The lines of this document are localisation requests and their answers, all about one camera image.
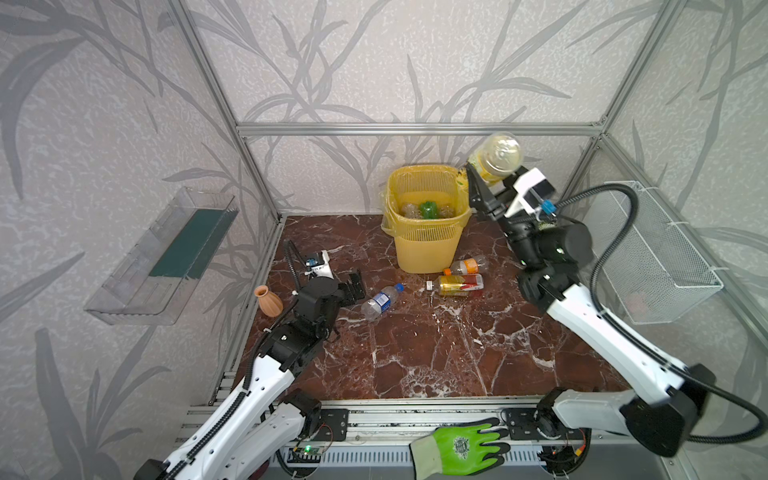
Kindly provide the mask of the clear bottle blue cap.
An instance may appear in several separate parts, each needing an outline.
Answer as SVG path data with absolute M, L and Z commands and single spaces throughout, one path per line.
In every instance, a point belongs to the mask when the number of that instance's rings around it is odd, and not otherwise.
M 361 311 L 364 318 L 368 321 L 379 318 L 397 302 L 403 291 L 404 286 L 401 283 L 382 289 L 362 305 Z

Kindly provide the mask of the yellow label tea bottle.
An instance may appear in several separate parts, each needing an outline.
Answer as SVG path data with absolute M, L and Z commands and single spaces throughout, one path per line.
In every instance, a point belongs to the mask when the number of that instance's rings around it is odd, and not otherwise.
M 497 132 L 487 137 L 469 155 L 468 163 L 488 185 L 503 181 L 523 163 L 523 153 L 516 137 Z

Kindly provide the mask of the green plastic bottle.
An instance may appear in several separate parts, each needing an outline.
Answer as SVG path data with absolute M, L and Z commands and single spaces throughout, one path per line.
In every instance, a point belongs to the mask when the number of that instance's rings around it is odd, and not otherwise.
M 418 205 L 420 216 L 424 220 L 434 220 L 440 218 L 439 206 L 434 201 L 426 201 Z

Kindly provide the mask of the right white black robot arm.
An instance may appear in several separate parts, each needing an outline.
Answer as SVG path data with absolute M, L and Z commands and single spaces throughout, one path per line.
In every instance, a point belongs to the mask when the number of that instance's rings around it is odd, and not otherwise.
M 603 267 L 634 226 L 640 210 L 636 191 L 606 183 L 551 202 L 554 188 L 537 168 L 519 168 L 493 193 L 472 164 L 465 167 L 468 202 L 478 217 L 498 223 L 523 269 L 517 276 L 523 298 L 574 332 L 628 382 L 623 392 L 577 392 L 556 388 L 540 403 L 541 421 L 571 429 L 597 429 L 628 435 L 650 452 L 674 456 L 686 442 L 714 445 L 745 443 L 767 432 L 767 415 L 758 406 L 716 386 L 701 364 L 687 366 L 645 339 L 614 315 L 598 298 Z M 619 193 L 629 203 L 624 224 L 595 259 L 589 282 L 581 266 L 594 259 L 588 227 L 558 222 L 561 208 L 601 193 Z M 692 430 L 717 396 L 752 414 L 755 425 L 744 432 L 701 436 Z

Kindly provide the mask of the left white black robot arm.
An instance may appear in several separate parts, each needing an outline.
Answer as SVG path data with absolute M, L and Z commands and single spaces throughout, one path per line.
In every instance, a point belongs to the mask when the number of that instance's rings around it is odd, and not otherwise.
M 291 303 L 251 352 L 249 369 L 224 402 L 164 460 L 147 460 L 137 479 L 247 479 L 285 444 L 319 428 L 321 404 L 289 389 L 336 330 L 341 309 L 360 303 L 360 270 L 338 278 L 322 251 L 303 264 Z

